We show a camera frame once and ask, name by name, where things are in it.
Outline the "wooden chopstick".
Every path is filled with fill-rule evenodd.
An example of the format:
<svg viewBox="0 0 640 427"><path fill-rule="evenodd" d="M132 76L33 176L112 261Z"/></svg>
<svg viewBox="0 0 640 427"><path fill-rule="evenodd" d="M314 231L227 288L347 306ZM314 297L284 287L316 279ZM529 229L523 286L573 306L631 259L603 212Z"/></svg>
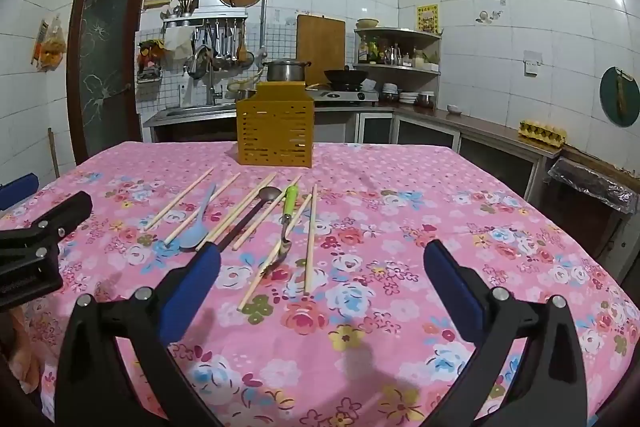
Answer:
<svg viewBox="0 0 640 427"><path fill-rule="evenodd" d="M314 184L311 193L309 230L306 249L306 265L305 265L305 295L311 294L312 281L314 280L314 238L316 237L316 216L318 202L318 184Z"/></svg>
<svg viewBox="0 0 640 427"><path fill-rule="evenodd" d="M198 206L197 210L194 210L189 217L184 220L181 225L178 225L174 231L172 231L166 239L164 239L164 244L166 246L170 245L183 231L186 231L187 228L190 227L193 221L201 222L204 218L204 212L210 202L218 197L223 191L226 191L227 188L240 176L239 173L232 174L229 179L222 182L220 185L217 183L213 183L206 193L206 197L203 199L201 205Z"/></svg>
<svg viewBox="0 0 640 427"><path fill-rule="evenodd" d="M178 205L179 202L181 202L186 197L186 195L188 195L195 187L197 187L198 184L204 181L213 172L213 170L214 167L208 168L204 173L201 174L201 176L198 176L192 183L190 183L186 188L178 193L173 199L171 199L170 202L168 202L167 205L165 205L159 212L156 213L153 219L145 225L143 230L145 232L151 230L154 225L156 225L157 222L160 221L160 219L162 219L166 215L166 213L168 213L169 210L174 208L175 205Z"/></svg>
<svg viewBox="0 0 640 427"><path fill-rule="evenodd" d="M247 241L247 239L249 239L250 236L252 236L254 232L259 228L259 225L261 225L262 222L264 222L267 219L270 213L272 213L274 210L278 208L278 205L280 204L280 202L283 202L285 199L286 191L288 191L288 189L291 186L296 185L301 177L302 177L301 174L296 176L292 180L290 185L284 190L283 193L281 193L273 202L270 202L267 208L265 210L262 210L262 212L259 213L259 215L254 220L250 221L250 224L248 225L248 227L243 231L240 237L232 245L232 249L234 251L238 251L241 248L241 246Z"/></svg>
<svg viewBox="0 0 640 427"><path fill-rule="evenodd" d="M228 228L229 225L231 225L231 223L237 218L239 217L239 215L245 210L245 208L250 205L251 202L253 202L253 200L256 198L256 196L258 195L259 191L266 187L274 178L276 177L276 174L273 172L271 173L269 176L266 176L265 179L263 179L262 181L260 181L254 188L252 188L247 195L241 200L241 202L238 202L230 211L230 213L228 214L227 217L225 217L224 219L222 219L222 221L219 223L219 225L216 226L216 228L214 228L212 231L210 231L205 237L204 239L201 240L200 243L198 243L198 246L196 246L196 249L199 251L206 243L213 243L213 241L215 239L218 239L218 237L220 236L220 234L226 229Z"/></svg>
<svg viewBox="0 0 640 427"><path fill-rule="evenodd" d="M288 235L290 235L293 229L296 227L297 222L299 221L300 217L302 217L303 212L306 210L310 202L311 202L311 194L308 194L304 199L304 201L294 211L292 223L288 227ZM269 260L269 257L277 254L279 243L280 241L273 246L271 253L269 254L266 261L262 264L262 266L258 270L256 277L254 277L254 280L252 280L252 283L250 283L250 286L248 286L246 293L244 294L243 298L238 304L239 311L241 311L246 306L246 304L248 303L248 300L250 300L250 297L252 297L252 295L254 294L254 291L256 291L258 285L260 284L260 281L264 278L265 275L262 275L262 269L265 268Z"/></svg>

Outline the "blue plastic spoon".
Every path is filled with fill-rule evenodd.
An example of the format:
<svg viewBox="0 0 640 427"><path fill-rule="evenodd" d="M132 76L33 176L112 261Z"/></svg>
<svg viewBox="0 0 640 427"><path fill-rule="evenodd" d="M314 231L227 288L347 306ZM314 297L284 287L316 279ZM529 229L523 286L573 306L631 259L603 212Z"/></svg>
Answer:
<svg viewBox="0 0 640 427"><path fill-rule="evenodd" d="M210 199L216 192L216 188L217 185L215 183L209 187L193 225L191 225L190 228L185 229L178 236L179 248L182 251L193 251L193 249L195 249L206 236L207 229L204 223L204 215Z"/></svg>

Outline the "dark metal ladle spoon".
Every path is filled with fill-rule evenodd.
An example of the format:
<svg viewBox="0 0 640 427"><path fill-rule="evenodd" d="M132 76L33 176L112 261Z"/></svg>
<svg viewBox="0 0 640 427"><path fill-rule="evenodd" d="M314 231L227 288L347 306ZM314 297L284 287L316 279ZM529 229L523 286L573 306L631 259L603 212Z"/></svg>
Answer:
<svg viewBox="0 0 640 427"><path fill-rule="evenodd" d="M218 251L222 253L233 241L233 239L235 239L235 237L238 236L247 227L247 225L254 219L257 213L262 210L262 207L269 204L270 202L273 202L281 194L282 191L280 190L280 188L277 188L275 186L263 187L257 194L258 202L256 202L254 207L233 227L233 229L226 236L224 236L223 239L221 239L217 243Z"/></svg>

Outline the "steel kitchen sink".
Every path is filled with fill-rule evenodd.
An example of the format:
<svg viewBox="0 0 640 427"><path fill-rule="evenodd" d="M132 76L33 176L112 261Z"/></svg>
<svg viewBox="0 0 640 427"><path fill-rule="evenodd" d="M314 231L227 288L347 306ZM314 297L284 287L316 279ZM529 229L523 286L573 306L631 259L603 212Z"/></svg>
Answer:
<svg viewBox="0 0 640 427"><path fill-rule="evenodd" d="M168 108L163 111L166 118L195 118L214 114L228 114L235 112L235 103L221 105L204 105L192 107Z"/></svg>

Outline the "chrome kitchen faucet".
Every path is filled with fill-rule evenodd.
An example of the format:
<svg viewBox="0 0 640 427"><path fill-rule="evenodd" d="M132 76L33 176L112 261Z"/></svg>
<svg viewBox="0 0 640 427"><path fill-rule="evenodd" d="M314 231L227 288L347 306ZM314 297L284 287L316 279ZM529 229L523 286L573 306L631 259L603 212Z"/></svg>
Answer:
<svg viewBox="0 0 640 427"><path fill-rule="evenodd" d="M202 80L206 92L206 104L215 104L214 87L214 57L208 46L200 46L191 57L191 63L186 71L194 80Z"/></svg>

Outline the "foil covered tray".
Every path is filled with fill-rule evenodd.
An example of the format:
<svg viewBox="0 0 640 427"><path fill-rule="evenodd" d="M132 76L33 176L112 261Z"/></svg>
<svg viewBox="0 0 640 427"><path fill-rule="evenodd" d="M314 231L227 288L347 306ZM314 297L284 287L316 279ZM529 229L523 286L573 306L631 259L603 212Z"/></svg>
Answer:
<svg viewBox="0 0 640 427"><path fill-rule="evenodd" d="M548 176L625 215L639 212L638 191L579 162L561 157L548 170Z"/></svg>

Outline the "pink floral tablecloth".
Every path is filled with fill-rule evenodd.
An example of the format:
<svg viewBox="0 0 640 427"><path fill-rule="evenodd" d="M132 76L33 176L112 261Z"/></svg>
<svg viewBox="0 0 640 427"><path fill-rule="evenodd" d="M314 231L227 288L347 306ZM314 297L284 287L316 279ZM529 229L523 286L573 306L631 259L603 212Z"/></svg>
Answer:
<svg viewBox="0 0 640 427"><path fill-rule="evenodd" d="M213 172L149 231L145 225L208 168ZM210 229L271 173L278 187L318 184L314 280L305 295L310 209L292 248L238 304L276 245L270 215L221 270L186 335L170 346L180 369L227 426L416 426L472 355L424 273L438 239L488 286L518 299L564 297L597 410L631 365L639 310L574 239L520 196L445 147L319 144L308 169L246 167L230 143L127 142L96 155L6 213L24 228L76 192L91 217L61 246L63 286L24 311L52 410L56 366L76 299L130 296L190 254L164 239L213 183L239 173L206 208Z"/></svg>

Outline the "yellow perforated utensil holder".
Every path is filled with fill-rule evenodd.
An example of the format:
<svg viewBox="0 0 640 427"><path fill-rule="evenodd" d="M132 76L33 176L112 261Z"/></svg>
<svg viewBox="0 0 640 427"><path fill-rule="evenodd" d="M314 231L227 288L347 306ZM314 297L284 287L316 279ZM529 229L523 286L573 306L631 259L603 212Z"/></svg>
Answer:
<svg viewBox="0 0 640 427"><path fill-rule="evenodd" d="M236 103L239 163L307 167L314 146L314 100L303 81L266 81Z"/></svg>

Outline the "yellow egg tray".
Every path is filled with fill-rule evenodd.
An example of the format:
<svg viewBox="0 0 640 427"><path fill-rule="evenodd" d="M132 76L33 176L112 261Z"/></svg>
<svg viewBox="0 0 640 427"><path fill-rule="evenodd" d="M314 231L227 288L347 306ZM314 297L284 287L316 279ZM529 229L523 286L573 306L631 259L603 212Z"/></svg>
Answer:
<svg viewBox="0 0 640 427"><path fill-rule="evenodd" d="M566 131L564 129L528 119L520 121L518 134L523 138L554 147L562 147L566 142Z"/></svg>

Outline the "steel cooking pot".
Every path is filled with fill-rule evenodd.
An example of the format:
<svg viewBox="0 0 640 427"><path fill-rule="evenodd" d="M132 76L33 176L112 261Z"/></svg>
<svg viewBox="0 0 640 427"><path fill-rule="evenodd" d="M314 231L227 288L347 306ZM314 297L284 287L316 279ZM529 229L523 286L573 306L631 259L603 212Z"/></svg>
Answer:
<svg viewBox="0 0 640 427"><path fill-rule="evenodd" d="M305 82L306 69L311 66L311 62L291 60L273 60L265 62L267 67L268 81L298 81Z"/></svg>

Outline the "steel gas stove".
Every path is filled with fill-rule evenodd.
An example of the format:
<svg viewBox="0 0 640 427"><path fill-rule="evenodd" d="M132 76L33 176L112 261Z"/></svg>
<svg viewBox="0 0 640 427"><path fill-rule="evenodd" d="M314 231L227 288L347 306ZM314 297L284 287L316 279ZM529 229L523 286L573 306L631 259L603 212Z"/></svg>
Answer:
<svg viewBox="0 0 640 427"><path fill-rule="evenodd" d="M376 91L335 91L324 89L307 89L306 95L310 96L316 104L376 104L378 92Z"/></svg>

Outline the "stacked white bowls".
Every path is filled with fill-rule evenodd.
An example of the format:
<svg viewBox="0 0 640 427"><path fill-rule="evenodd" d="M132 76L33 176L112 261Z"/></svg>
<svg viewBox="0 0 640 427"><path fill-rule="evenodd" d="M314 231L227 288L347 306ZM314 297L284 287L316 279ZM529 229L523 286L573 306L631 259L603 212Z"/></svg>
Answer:
<svg viewBox="0 0 640 427"><path fill-rule="evenodd" d="M414 92L402 90L395 83L384 83L380 101L434 108L436 106L436 95L434 91Z"/></svg>

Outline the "rectangular wooden cutting board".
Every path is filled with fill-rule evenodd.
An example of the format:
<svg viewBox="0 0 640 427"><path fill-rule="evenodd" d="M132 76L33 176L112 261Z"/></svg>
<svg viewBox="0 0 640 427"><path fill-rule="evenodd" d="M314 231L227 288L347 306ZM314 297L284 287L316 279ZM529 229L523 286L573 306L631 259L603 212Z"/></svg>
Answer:
<svg viewBox="0 0 640 427"><path fill-rule="evenodd" d="M307 86L325 84L326 70L345 66L346 24L325 16L298 14L296 60L306 64Z"/></svg>

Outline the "corner shelf with bottles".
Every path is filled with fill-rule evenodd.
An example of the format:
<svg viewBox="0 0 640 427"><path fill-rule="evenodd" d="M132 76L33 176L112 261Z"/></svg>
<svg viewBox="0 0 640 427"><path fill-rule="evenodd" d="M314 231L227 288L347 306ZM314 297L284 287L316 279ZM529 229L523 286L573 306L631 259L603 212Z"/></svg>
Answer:
<svg viewBox="0 0 640 427"><path fill-rule="evenodd" d="M440 30L381 26L373 18L358 20L354 66L439 76Z"/></svg>

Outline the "yellow wall poster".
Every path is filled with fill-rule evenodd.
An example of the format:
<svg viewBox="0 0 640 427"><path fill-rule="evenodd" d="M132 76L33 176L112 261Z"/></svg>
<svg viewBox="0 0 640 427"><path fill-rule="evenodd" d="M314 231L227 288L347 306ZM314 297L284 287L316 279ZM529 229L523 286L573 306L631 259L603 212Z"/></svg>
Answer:
<svg viewBox="0 0 640 427"><path fill-rule="evenodd" d="M439 33L439 5L437 3L420 5L416 8L416 30L430 34Z"/></svg>

